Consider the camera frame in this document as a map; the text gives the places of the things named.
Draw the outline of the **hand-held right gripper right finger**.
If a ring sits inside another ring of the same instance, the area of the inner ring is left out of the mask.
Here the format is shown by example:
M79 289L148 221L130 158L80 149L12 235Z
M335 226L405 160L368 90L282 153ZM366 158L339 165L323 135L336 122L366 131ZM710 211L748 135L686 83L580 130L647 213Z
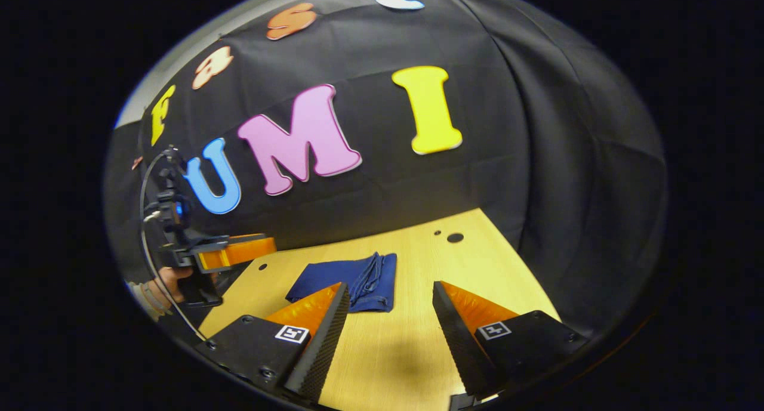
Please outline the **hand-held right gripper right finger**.
M445 281L432 305L466 394L515 394L548 378L589 338L542 310L518 314Z

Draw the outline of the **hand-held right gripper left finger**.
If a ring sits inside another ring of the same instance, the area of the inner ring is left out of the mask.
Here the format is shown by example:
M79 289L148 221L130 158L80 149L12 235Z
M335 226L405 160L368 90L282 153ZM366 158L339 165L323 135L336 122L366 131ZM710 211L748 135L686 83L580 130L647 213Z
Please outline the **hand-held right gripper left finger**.
M272 315L242 315L195 350L235 378L298 404L317 404L349 311L338 282Z

